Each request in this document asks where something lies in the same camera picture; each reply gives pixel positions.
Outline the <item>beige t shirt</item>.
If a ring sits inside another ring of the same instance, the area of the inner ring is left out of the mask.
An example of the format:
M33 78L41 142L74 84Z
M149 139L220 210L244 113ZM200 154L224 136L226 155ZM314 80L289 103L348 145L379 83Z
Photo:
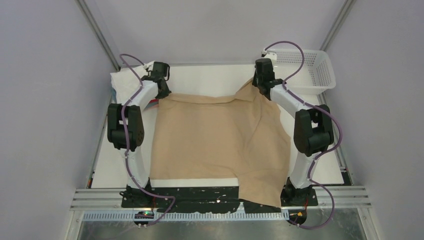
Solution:
M250 81L230 96L172 93L158 102L150 178L236 178L240 199L280 207L290 154L278 105Z

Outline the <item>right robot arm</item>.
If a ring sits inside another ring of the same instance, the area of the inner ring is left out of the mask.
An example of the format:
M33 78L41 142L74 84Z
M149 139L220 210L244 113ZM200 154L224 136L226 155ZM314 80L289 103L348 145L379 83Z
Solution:
M253 86L268 100L277 103L294 118L293 142L298 151L281 198L286 206L302 206L313 195L312 180L317 157L334 143L332 119L327 105L311 105L277 79L269 58L255 61Z

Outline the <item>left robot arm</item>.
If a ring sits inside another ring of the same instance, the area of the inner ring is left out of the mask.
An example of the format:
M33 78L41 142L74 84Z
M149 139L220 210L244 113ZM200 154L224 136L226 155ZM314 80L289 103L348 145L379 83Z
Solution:
M170 78L170 65L153 61L143 67L146 75L140 77L138 88L121 103L111 103L107 113L107 139L121 152L128 185L138 190L134 200L141 207L148 207L153 199L171 200L174 196L152 193L145 187L150 182L150 174L143 163L141 145L145 137L142 109L152 100L163 99L171 93L167 81Z

